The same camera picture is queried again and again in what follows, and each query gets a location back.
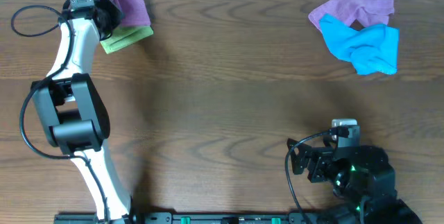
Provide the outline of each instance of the wooden table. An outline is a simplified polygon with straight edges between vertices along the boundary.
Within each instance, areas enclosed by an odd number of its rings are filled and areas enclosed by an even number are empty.
[[[32,153],[18,131],[33,80],[53,65],[60,31],[25,38],[10,17],[31,4],[0,0],[0,223],[51,223],[61,211],[94,212],[71,162]],[[110,114],[121,180],[145,211],[287,212],[286,139],[356,118],[363,144],[381,146],[399,196],[424,223],[444,218],[444,0],[395,0],[399,72],[358,76],[327,50],[308,13],[327,0],[146,0],[154,36],[106,55],[92,78]],[[21,31],[54,25],[36,10]],[[33,105],[26,129],[44,138]],[[328,183],[293,183],[305,208],[339,203]]]

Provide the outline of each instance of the cable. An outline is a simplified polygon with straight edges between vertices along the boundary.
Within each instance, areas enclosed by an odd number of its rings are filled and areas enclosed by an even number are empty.
[[[289,158],[291,153],[295,150],[295,148],[297,148],[299,145],[305,143],[306,141],[309,141],[313,138],[316,137],[320,137],[323,135],[330,135],[332,133],[332,129],[326,130],[326,131],[322,131],[320,133],[311,135],[309,137],[305,137],[304,139],[300,140],[297,144],[293,145],[293,147],[291,147],[289,149],[289,152],[287,153],[287,155],[285,156],[285,175],[287,175],[287,182],[289,183],[289,188],[290,188],[290,192],[291,195],[293,196],[293,200],[294,203],[296,204],[296,207],[298,207],[298,211],[300,212],[300,214],[302,214],[302,217],[304,218],[304,221],[306,222],[306,224],[311,224],[311,220],[310,218],[308,218],[308,216],[304,213],[304,211],[302,210],[302,207],[300,206],[298,199],[296,198],[296,193],[294,192],[294,188],[293,185],[291,183],[291,178],[290,178],[290,172],[289,172]]]
[[[50,10],[51,12],[54,12],[57,16],[59,16],[59,18],[62,19],[62,21],[64,23],[66,23],[67,27],[68,27],[68,31],[69,31],[69,46],[68,46],[68,52],[67,52],[67,56],[65,58],[65,61],[62,63],[62,65],[60,66],[60,68],[57,71],[54,71],[52,74],[48,75],[46,78],[42,79],[41,81],[39,81],[35,86],[33,86],[30,90],[30,92],[28,93],[28,95],[26,96],[22,108],[20,110],[20,115],[19,115],[19,129],[20,129],[20,134],[22,134],[23,140],[25,141],[26,145],[32,150],[34,151],[34,153],[45,157],[45,158],[49,158],[49,159],[53,159],[53,160],[70,160],[73,158],[79,158],[82,159],[85,162],[86,167],[88,167],[88,170],[91,173],[91,176],[94,178],[95,183],[97,184],[97,187],[99,188],[101,197],[102,197],[102,201],[103,201],[103,206],[104,206],[104,219],[105,222],[108,223],[109,222],[109,218],[108,218],[108,206],[106,203],[106,197],[105,197],[105,192],[103,191],[103,187],[99,181],[99,179],[97,178],[97,175],[95,174],[94,170],[92,169],[91,166],[91,162],[87,157],[83,157],[80,155],[50,155],[50,154],[46,154],[40,150],[38,150],[29,140],[28,136],[26,135],[25,132],[25,128],[24,128],[24,118],[25,118],[25,111],[26,108],[28,107],[29,101],[31,100],[31,98],[33,97],[34,93],[41,87],[43,87],[44,85],[46,85],[47,83],[49,83],[52,78],[54,76],[56,76],[57,74],[59,74],[61,71],[63,71],[64,69],[66,69],[68,62],[69,62],[69,58],[71,57],[72,54],[72,49],[74,47],[74,32],[71,28],[71,24],[68,22],[67,19],[65,19],[63,17],[63,15],[58,12],[56,9],[48,7],[48,6],[41,6],[41,5],[32,5],[32,6],[25,6],[23,8],[20,8],[17,12],[14,13],[14,15],[11,17],[11,29],[18,35],[20,36],[24,36],[24,37],[37,37],[37,36],[41,36],[43,34],[49,33],[50,31],[54,30],[55,28],[57,28],[58,25],[54,26],[53,28],[46,30],[42,33],[37,33],[37,34],[23,34],[20,33],[19,31],[17,31],[17,29],[15,28],[15,18],[24,10],[28,10],[31,8],[41,8],[41,9],[46,9],[46,10]]]

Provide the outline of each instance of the purple towel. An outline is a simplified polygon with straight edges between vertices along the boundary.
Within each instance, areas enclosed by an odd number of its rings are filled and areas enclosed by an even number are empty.
[[[389,15],[395,13],[395,8],[393,0],[329,0],[308,15],[321,32],[319,20],[327,13],[341,20],[346,26],[350,26],[357,19],[362,26],[367,27],[388,24]]]
[[[120,23],[121,26],[149,26],[150,17],[146,11],[144,0],[112,0],[119,7],[125,18]]]

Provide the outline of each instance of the towel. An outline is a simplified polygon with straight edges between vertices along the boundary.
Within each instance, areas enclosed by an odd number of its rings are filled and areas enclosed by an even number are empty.
[[[120,26],[150,26],[145,0],[112,0],[125,13]]]
[[[375,24],[388,24],[390,14],[395,13],[393,0],[329,0],[314,9],[308,18],[321,30],[319,20],[330,14],[350,26],[356,19],[364,27]]]
[[[329,14],[319,25],[330,52],[340,60],[351,62],[358,75],[376,71],[388,75],[396,73],[398,29],[376,24],[356,31]]]
[[[145,37],[151,36],[153,29],[150,26],[133,26],[133,27],[117,27],[112,32],[112,36],[103,40],[103,49],[107,54],[118,51],[123,47],[127,47],[132,43],[135,43]]]

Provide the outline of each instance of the folded cloth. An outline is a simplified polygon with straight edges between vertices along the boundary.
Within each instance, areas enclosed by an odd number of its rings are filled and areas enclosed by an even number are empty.
[[[112,0],[125,14],[120,26],[150,26],[145,0]]]
[[[153,34],[150,26],[117,27],[112,36],[100,43],[107,54],[127,47],[145,37]]]
[[[398,29],[377,24],[356,31],[329,14],[319,24],[330,52],[340,60],[351,62],[358,75],[376,71],[396,73]]]
[[[350,26],[356,19],[364,27],[388,24],[390,14],[395,13],[393,0],[329,0],[314,9],[308,18],[321,31],[319,20],[328,13]]]

